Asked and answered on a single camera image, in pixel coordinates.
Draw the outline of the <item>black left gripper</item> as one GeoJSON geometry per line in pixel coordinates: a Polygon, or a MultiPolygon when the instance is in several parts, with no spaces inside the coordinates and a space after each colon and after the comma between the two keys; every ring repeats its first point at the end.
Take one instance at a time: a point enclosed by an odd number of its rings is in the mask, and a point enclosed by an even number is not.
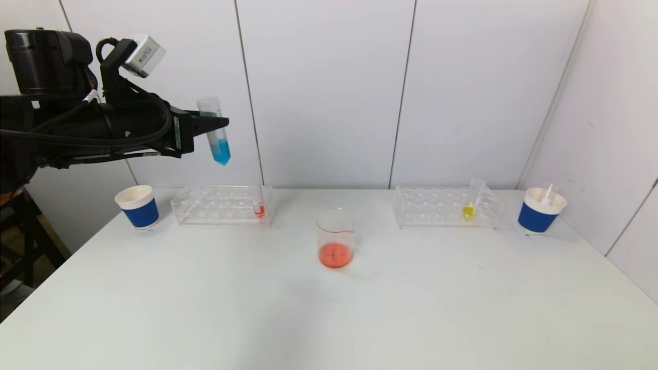
{"type": "Polygon", "coordinates": [[[159,155],[179,158],[195,150],[194,137],[226,128],[228,117],[204,116],[203,112],[182,110],[172,106],[157,94],[149,93],[138,101],[131,102],[126,108],[116,108],[111,123],[118,123],[120,133],[126,139],[153,134],[164,126],[162,108],[169,111],[171,126],[155,140],[127,148],[129,152],[152,151],[159,155]]]}

